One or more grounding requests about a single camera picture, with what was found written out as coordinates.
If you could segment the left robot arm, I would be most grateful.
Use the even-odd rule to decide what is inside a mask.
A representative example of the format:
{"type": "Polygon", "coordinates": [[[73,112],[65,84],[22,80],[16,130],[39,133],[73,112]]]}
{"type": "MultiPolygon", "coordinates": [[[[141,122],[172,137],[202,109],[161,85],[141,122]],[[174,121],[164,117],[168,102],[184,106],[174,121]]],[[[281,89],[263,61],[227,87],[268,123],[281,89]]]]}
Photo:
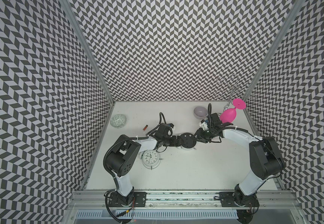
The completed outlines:
{"type": "Polygon", "coordinates": [[[133,202],[134,187],[128,173],[140,152],[182,145],[181,137],[173,135],[173,127],[172,123],[166,122],[164,114],[159,113],[158,125],[147,132],[145,137],[128,137],[123,134],[107,150],[103,166],[114,180],[119,204],[128,206],[133,202]]]}

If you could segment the white alarm clock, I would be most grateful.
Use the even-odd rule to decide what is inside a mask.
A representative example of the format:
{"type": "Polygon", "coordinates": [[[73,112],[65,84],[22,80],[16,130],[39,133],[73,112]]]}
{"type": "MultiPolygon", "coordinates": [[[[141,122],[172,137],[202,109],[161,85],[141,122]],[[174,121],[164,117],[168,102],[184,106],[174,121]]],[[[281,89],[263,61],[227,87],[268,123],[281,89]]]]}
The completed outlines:
{"type": "Polygon", "coordinates": [[[147,150],[142,153],[141,161],[145,168],[153,170],[160,165],[162,159],[157,151],[147,150]]]}
{"type": "Polygon", "coordinates": [[[185,151],[193,150],[196,146],[196,137],[191,133],[183,133],[180,136],[180,148],[185,151]]]}

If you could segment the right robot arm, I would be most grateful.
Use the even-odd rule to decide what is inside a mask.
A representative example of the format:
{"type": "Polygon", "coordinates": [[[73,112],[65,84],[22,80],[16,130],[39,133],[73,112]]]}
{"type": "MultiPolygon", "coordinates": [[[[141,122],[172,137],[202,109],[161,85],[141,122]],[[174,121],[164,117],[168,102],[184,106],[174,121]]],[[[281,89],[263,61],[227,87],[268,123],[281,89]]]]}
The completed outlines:
{"type": "Polygon", "coordinates": [[[213,143],[218,137],[231,140],[249,150],[250,172],[244,180],[237,184],[232,193],[220,193],[220,200],[231,207],[258,206],[257,191],[269,179],[277,178],[286,167],[281,152],[273,137],[262,138],[251,134],[248,130],[234,126],[230,122],[223,123],[217,113],[212,113],[212,105],[208,104],[207,116],[200,122],[195,133],[196,140],[201,143],[213,143]]]}

